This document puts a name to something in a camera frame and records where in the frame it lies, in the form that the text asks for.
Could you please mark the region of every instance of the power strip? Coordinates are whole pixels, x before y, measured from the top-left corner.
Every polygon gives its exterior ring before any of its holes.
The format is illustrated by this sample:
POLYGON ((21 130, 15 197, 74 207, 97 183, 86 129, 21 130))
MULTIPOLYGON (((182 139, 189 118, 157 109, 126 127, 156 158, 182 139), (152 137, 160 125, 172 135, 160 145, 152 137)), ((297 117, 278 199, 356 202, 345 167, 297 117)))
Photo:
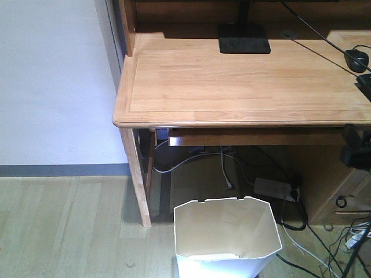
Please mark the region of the power strip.
POLYGON ((256 194, 296 202, 297 200, 291 197, 291 190, 291 185, 286 182, 273 181, 266 178, 256 178, 254 183, 254 192, 256 194))

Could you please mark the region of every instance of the monitor stand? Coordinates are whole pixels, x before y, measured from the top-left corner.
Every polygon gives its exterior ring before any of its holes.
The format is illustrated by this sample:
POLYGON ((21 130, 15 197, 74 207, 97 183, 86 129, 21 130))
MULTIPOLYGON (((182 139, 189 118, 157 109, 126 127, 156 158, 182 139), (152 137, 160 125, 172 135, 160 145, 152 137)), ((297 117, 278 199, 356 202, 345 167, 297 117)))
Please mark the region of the monitor stand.
POLYGON ((238 22, 218 26, 220 53, 271 53, 264 27, 255 23, 246 23, 249 7, 250 1, 240 1, 238 22))

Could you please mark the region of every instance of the computer mouse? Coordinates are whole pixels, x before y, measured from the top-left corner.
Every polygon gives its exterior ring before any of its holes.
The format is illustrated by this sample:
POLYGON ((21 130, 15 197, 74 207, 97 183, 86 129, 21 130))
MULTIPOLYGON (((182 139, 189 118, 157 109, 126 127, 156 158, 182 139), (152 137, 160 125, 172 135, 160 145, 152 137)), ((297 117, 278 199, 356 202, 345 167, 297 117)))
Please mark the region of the computer mouse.
MULTIPOLYGON (((363 65, 368 66, 369 65, 369 56, 367 53, 359 51, 357 49, 350 49, 345 51, 348 55, 353 57, 354 59, 358 60, 361 62, 363 65)), ((366 71, 366 68, 362 66, 360 63, 357 63, 354 61, 352 58, 348 57, 347 55, 344 54, 345 61, 347 62, 348 67, 358 73, 363 73, 366 71)))

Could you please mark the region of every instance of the monitor stand base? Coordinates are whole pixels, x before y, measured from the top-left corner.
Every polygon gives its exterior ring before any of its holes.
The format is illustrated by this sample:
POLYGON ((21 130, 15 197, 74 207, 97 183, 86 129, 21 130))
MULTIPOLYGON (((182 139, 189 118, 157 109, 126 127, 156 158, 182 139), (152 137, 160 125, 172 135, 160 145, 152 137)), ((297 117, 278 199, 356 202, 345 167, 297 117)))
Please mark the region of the monitor stand base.
POLYGON ((219 25, 218 39, 220 53, 271 53, 262 25, 249 23, 242 28, 236 24, 219 25))

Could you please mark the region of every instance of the desk leg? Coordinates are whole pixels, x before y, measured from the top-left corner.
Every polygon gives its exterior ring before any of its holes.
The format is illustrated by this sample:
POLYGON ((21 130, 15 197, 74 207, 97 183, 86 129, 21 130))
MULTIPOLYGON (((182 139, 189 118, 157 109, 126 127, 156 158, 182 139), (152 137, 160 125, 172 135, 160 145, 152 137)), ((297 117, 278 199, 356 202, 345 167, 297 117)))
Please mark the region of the desk leg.
POLYGON ((137 197, 141 219, 143 226, 151 226, 150 212, 148 210, 148 203, 146 197, 146 190, 144 189, 143 181, 143 165, 139 156, 139 142, 138 136, 134 129, 120 129, 123 147, 128 157, 130 172, 137 197))

